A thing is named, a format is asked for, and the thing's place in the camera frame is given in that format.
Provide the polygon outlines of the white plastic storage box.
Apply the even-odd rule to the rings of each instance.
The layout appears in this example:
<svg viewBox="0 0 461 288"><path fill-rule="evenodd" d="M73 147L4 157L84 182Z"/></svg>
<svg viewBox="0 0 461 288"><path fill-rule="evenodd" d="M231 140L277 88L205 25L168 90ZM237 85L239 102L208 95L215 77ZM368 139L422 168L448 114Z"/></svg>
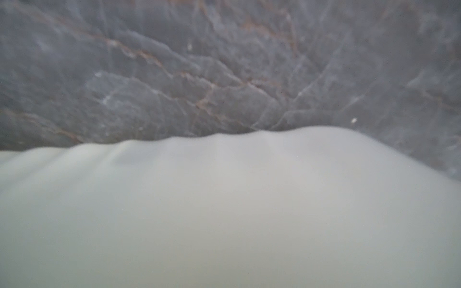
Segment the white plastic storage box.
<svg viewBox="0 0 461 288"><path fill-rule="evenodd" d="M460 285L460 183L349 129L1 152L4 288Z"/></svg>

